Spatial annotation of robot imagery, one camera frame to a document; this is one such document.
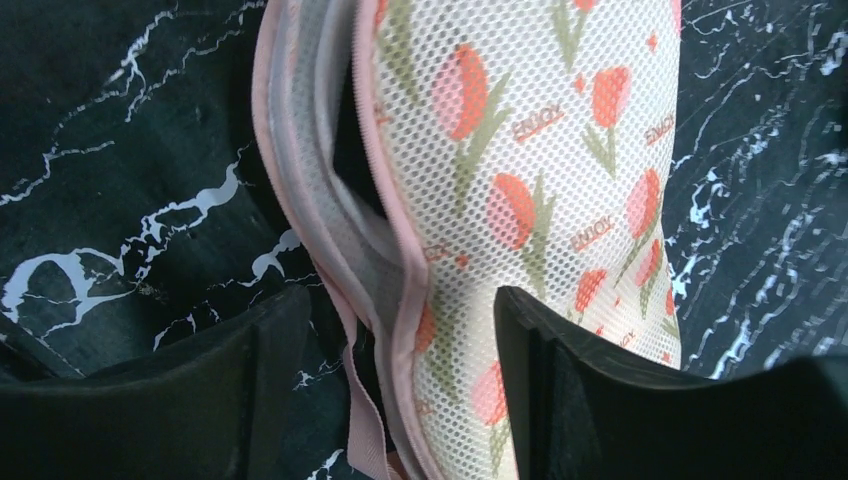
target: white mesh fabric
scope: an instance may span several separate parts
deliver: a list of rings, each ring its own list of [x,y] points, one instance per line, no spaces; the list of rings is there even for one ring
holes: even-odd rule
[[[381,148],[432,260],[413,379],[423,433],[445,478],[514,479],[498,286],[679,367],[658,219],[679,1],[379,3]]]

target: black plastic part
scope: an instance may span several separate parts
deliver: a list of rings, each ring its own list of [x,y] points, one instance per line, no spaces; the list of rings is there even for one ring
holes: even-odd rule
[[[368,156],[362,133],[359,128],[359,117],[356,114],[356,101],[353,94],[352,64],[348,65],[345,84],[342,89],[339,119],[336,130],[336,146],[333,156],[333,170],[342,181],[370,206],[374,213],[386,218],[386,211],[374,186],[374,177],[368,166]]]
[[[309,316],[290,288],[86,379],[0,385],[0,478],[268,478]]]
[[[848,359],[712,381],[656,364],[521,289],[495,328],[522,480],[845,478]]]

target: green leaf print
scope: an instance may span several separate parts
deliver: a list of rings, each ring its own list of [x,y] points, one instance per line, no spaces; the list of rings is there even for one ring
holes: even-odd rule
[[[530,277],[530,284],[541,300],[545,300],[546,251],[555,204],[556,195],[545,202],[545,176],[540,173],[536,177],[536,187],[533,189],[533,209],[536,223],[533,225],[530,240],[521,249],[520,255],[524,270]]]
[[[554,5],[551,7],[551,21],[554,25],[554,33],[556,34],[557,41],[559,42],[562,61],[565,63],[568,73],[571,73],[574,61],[577,58],[580,38],[583,36],[583,28],[586,25],[586,17],[589,16],[589,11],[580,9],[577,14],[577,25],[572,32],[569,3],[571,2],[567,0],[554,0]]]
[[[498,470],[503,461],[504,450],[509,442],[512,431],[509,426],[509,417],[505,417],[499,424],[492,427],[489,434],[489,453],[492,457],[492,478],[498,478]]]
[[[401,88],[412,103],[418,105],[421,95],[415,84],[415,65],[412,63],[412,0],[392,0],[386,17],[387,35],[377,34],[377,47],[383,52],[386,65],[395,74]]]
[[[435,298],[430,303],[430,308],[436,319],[436,336],[427,352],[427,365],[433,378],[448,399],[452,402],[458,402],[459,393],[457,392],[457,380],[454,371],[457,359],[454,358],[454,352],[457,350],[459,322],[453,312],[446,315],[445,309],[435,301]]]
[[[511,74],[507,73],[501,77],[491,93],[489,93],[486,106],[483,109],[483,119],[468,142],[467,152],[463,153],[462,144],[457,144],[457,152],[454,159],[456,167],[454,169],[454,194],[456,195],[454,215],[457,217],[461,217],[465,213],[468,193],[471,190],[471,182],[477,174],[477,167],[480,166],[480,162],[483,160],[486,147],[492,141],[492,138],[504,121],[506,121],[506,118],[512,114],[512,108],[509,107],[500,111],[497,110],[510,76]]]
[[[583,143],[589,149],[589,153],[604,167],[610,177],[615,180],[615,127],[607,129],[607,145],[601,142],[595,129],[586,125],[586,131],[582,135]]]
[[[654,273],[651,274],[651,277],[642,286],[642,291],[639,292],[639,306],[642,308],[643,320],[647,320],[648,318],[648,303],[651,301],[651,293],[654,291],[654,284],[657,283],[657,278],[660,276],[660,270],[662,269],[659,267],[654,270]]]
[[[665,330],[665,333],[671,335],[672,337],[680,340],[680,329],[677,326],[677,322],[674,319],[663,318],[662,320],[662,329]]]
[[[657,224],[660,220],[660,214],[662,213],[662,205],[663,198],[660,197],[659,202],[657,202],[657,209],[654,212],[654,218],[651,220],[651,224],[648,226],[648,229],[645,230],[644,235],[636,239],[636,243],[633,245],[633,249],[630,250],[630,253],[627,254],[627,258],[624,259],[624,265],[621,267],[621,272],[618,274],[618,278],[615,280],[615,285],[618,286],[618,283],[621,282],[621,279],[624,278],[624,274],[627,273],[627,270],[633,265],[633,262],[636,261],[636,257],[639,256],[639,252],[645,245],[651,241],[651,238],[654,236],[654,230],[657,228]]]

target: small star print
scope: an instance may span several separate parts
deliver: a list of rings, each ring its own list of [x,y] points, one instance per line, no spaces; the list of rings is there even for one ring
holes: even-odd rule
[[[654,53],[654,50],[657,49],[657,34],[651,33],[651,37],[648,38],[648,48],[651,49],[651,53]]]
[[[386,113],[383,111],[383,107],[381,106],[377,106],[374,108],[374,114],[377,117],[377,125],[382,125],[391,120],[391,117],[386,115]]]
[[[415,413],[417,413],[418,415],[428,415],[430,413],[433,413],[433,409],[430,408],[430,405],[428,405],[427,402],[424,402],[423,400],[416,399],[415,400]]]
[[[583,80],[583,74],[577,74],[577,80],[574,81],[574,88],[577,89],[577,93],[583,95],[583,89],[586,88],[586,80]]]
[[[468,266],[468,255],[457,255],[454,261],[456,262],[456,266],[459,267],[460,270],[465,270],[465,267]]]

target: pink tulip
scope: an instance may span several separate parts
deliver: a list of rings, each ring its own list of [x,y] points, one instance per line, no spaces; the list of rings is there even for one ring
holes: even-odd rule
[[[586,308],[595,299],[598,290],[607,278],[606,270],[589,270],[584,272],[580,277],[580,282],[577,285],[577,299],[574,302],[574,309],[579,313],[586,311]]]
[[[674,15],[674,31],[680,36],[680,31],[683,30],[683,7],[680,0],[671,0],[671,13]]]
[[[648,283],[648,280],[656,273],[660,266],[662,258],[662,247],[659,240],[654,240],[651,244],[651,252],[642,260],[639,265],[639,270],[636,271],[636,286],[641,287]]]
[[[486,71],[480,55],[464,44],[442,65],[432,88],[439,123],[454,140],[462,140],[483,121],[488,100]]]
[[[574,0],[574,5],[581,11],[588,12],[595,6],[595,0]]]
[[[515,175],[495,175],[486,206],[489,228],[495,238],[511,250],[520,250],[536,223],[530,190]]]
[[[471,391],[471,405],[486,426],[492,426],[506,417],[506,393],[500,362],[495,362],[477,380]]]
[[[633,238],[639,238],[648,231],[654,221],[660,203],[660,177],[657,171],[649,168],[627,197],[627,226]]]
[[[615,67],[595,74],[592,113],[598,125],[614,127],[630,100],[630,69]]]
[[[671,288],[668,289],[668,293],[665,296],[665,313],[674,315],[674,294],[671,292]]]
[[[426,352],[435,338],[436,318],[433,316],[433,310],[430,308],[430,305],[425,303],[424,311],[421,313],[421,321],[418,323],[418,329],[415,331],[415,353]]]

